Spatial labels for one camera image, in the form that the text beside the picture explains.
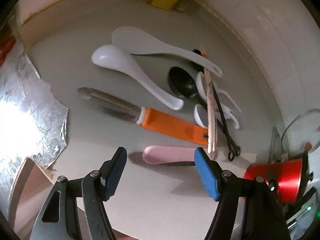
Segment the red object by sink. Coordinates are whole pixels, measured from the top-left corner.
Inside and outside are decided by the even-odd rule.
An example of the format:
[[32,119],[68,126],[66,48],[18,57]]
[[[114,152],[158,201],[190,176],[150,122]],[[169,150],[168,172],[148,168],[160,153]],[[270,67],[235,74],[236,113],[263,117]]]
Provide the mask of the red object by sink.
[[9,54],[9,52],[12,50],[13,46],[16,43],[16,38],[14,35],[10,34],[7,36],[2,42],[0,46],[0,65],[2,65]]

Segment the red cylindrical tin canister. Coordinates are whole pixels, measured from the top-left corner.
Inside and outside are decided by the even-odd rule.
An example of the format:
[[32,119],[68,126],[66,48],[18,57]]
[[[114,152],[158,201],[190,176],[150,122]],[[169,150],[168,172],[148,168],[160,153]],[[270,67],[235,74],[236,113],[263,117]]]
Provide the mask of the red cylindrical tin canister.
[[284,162],[252,164],[244,178],[253,180],[258,176],[267,184],[274,182],[273,187],[282,203],[296,203],[302,198],[308,182],[313,180],[313,173],[309,169],[309,154],[304,152]]

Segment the white plastic spoon blue print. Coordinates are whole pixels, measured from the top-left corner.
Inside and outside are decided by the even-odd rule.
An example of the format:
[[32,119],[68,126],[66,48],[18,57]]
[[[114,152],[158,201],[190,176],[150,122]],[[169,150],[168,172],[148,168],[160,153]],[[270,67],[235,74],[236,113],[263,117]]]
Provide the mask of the white plastic spoon blue print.
[[[206,97],[206,88],[204,86],[204,82],[205,82],[205,77],[203,72],[198,72],[197,77],[196,77],[196,87],[199,91],[199,94],[201,96],[201,98],[203,98],[203,100],[205,102],[207,102],[207,97]],[[215,82],[213,82],[214,88],[217,89],[218,86]],[[233,120],[234,124],[235,124],[235,129],[239,130],[240,129],[240,124],[238,122],[238,119],[236,117],[236,114],[234,113],[233,110],[231,110],[229,107],[227,107],[226,105],[224,105],[223,103],[221,104],[224,116],[227,120],[231,119]]]

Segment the glass pot lid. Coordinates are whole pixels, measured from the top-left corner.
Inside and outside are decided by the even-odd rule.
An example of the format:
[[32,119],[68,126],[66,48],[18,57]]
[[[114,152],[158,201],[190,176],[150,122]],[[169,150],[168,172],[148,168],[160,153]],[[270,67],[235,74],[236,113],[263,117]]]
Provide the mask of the glass pot lid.
[[283,150],[291,154],[309,153],[319,148],[319,108],[297,116],[281,137]]

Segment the wrapped disposable chopsticks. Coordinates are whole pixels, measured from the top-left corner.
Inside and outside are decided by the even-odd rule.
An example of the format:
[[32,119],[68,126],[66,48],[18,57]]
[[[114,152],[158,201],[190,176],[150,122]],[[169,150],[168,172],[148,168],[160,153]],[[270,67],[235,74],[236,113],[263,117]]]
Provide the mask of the wrapped disposable chopsticks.
[[212,89],[212,80],[210,71],[204,69],[204,77],[207,92],[207,113],[208,113],[208,153],[213,154],[216,146],[216,117],[215,117],[215,100]]

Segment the white rice paddle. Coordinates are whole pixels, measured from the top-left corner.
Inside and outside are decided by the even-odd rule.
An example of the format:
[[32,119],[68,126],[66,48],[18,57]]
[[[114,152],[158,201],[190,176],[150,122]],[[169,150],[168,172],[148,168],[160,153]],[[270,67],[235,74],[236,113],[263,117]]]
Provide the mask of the white rice paddle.
[[201,65],[217,77],[223,77],[220,67],[207,58],[192,51],[169,45],[136,27],[122,26],[117,28],[111,35],[111,41],[115,46],[133,55],[168,54],[179,56]]

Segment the pink handled utensil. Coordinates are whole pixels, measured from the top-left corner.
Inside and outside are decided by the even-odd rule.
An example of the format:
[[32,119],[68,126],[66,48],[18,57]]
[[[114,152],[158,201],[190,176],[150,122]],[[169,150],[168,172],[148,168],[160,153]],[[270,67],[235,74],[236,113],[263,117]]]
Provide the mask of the pink handled utensil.
[[194,162],[194,147],[151,145],[144,149],[142,159],[151,165]]

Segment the black plastic spoon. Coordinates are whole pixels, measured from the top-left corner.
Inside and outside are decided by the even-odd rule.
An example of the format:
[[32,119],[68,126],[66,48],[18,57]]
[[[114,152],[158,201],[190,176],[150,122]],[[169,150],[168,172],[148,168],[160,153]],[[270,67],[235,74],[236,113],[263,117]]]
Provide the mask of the black plastic spoon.
[[168,72],[168,84],[172,92],[179,98],[196,100],[207,113],[207,103],[201,98],[196,82],[191,75],[181,67],[171,67]]

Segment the aluminium foil sheet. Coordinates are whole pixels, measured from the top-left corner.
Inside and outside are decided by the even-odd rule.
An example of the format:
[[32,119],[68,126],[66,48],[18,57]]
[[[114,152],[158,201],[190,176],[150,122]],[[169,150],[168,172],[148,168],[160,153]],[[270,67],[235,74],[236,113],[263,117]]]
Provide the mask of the aluminium foil sheet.
[[29,158],[48,168],[67,146],[68,108],[40,78],[20,40],[1,64],[1,211],[8,217],[20,169]]

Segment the white ceramic soup spoon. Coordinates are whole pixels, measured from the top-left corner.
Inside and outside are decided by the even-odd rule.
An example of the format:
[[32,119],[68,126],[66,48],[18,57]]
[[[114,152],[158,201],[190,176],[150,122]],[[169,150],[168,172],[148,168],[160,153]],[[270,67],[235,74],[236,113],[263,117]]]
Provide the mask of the white ceramic soup spoon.
[[99,67],[116,70],[130,76],[170,109],[179,111],[183,108],[183,100],[172,96],[156,85],[127,51],[107,44],[96,49],[91,60]]

